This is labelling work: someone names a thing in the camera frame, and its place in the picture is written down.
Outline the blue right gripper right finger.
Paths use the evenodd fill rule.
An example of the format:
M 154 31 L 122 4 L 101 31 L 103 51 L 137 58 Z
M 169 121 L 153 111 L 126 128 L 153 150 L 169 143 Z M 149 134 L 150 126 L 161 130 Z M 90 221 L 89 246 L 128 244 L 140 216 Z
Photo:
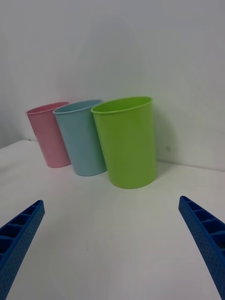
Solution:
M 225 224 L 185 196 L 180 197 L 182 215 L 221 299 L 225 299 Z

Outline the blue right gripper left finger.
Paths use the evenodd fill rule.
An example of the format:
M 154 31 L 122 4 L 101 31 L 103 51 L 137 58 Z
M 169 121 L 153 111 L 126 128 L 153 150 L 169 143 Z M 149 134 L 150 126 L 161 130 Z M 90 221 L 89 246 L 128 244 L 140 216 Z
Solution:
M 44 217 L 42 200 L 0 228 L 0 299 L 5 300 Z

